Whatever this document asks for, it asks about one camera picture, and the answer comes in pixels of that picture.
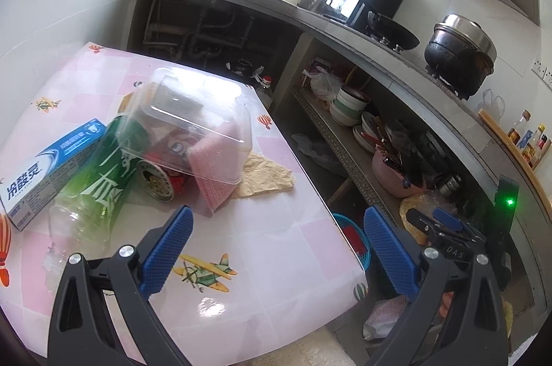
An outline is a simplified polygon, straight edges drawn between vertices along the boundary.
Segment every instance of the cutting board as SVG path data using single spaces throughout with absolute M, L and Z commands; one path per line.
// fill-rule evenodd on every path
M 478 115 L 479 115 L 479 118 L 481 118 L 481 121 L 483 121 L 485 125 L 488 127 L 488 129 L 493 134 L 495 134 L 496 137 L 498 137 L 498 139 L 502 143 L 502 146 L 510 152 L 510 154 L 515 159 L 515 161 L 520 165 L 521 169 L 523 170 L 523 173 L 535 188 L 536 194 L 538 195 L 539 199 L 543 203 L 543 207 L 546 209 L 546 213 L 548 214 L 548 217 L 552 220 L 552 206 L 550 206 L 550 201 L 548 199 L 548 196 L 544 192 L 543 186 L 540 185 L 540 181 L 537 178 L 535 172 L 531 169 L 529 164 L 522 157 L 520 150 L 517 149 L 517 147 L 510 140 L 510 138 L 508 138 L 508 135 L 506 134 L 506 132 L 504 132 L 501 129 L 498 123 L 496 123 L 487 112 L 481 109 Z

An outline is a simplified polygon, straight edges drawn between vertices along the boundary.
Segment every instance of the blue gripper pad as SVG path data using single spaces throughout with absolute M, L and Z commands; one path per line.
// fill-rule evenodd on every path
M 189 207 L 182 207 L 142 264 L 140 292 L 144 299 L 161 291 L 193 228 L 193 213 Z
M 462 221 L 458 220 L 451 214 L 446 213 L 443 209 L 436 208 L 432 215 L 433 218 L 439 221 L 446 228 L 449 228 L 451 231 L 462 232 L 462 229 L 464 228 Z
M 420 290 L 418 267 L 393 229 L 389 227 L 386 218 L 375 207 L 366 209 L 364 213 L 364 232 L 382 262 L 395 291 L 408 296 L 413 301 Z

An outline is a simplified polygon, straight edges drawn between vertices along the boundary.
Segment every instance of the power outlet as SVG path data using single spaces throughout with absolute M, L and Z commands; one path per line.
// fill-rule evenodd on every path
M 544 81 L 544 76 L 546 74 L 546 67 L 540 63 L 540 60 L 535 59 L 532 69 L 535 72 L 535 74 Z
M 547 86 L 552 88 L 552 70 L 547 70 L 544 74 L 543 81 L 546 83 Z

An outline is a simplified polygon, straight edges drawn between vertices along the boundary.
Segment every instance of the transparent plastic box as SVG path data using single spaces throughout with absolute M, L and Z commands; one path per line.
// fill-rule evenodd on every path
M 251 120 L 241 87 L 190 68 L 159 68 L 132 96 L 117 140 L 130 155 L 227 184 L 241 181 Z

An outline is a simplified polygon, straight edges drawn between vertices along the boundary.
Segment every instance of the green bowl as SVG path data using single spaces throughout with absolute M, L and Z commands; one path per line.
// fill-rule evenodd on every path
M 333 100 L 333 104 L 335 105 L 335 107 L 341 110 L 341 112 L 347 115 L 347 117 L 350 117 L 354 120 L 360 119 L 362 110 L 352 110 L 349 107 L 347 107 L 345 104 L 343 104 L 338 98 Z

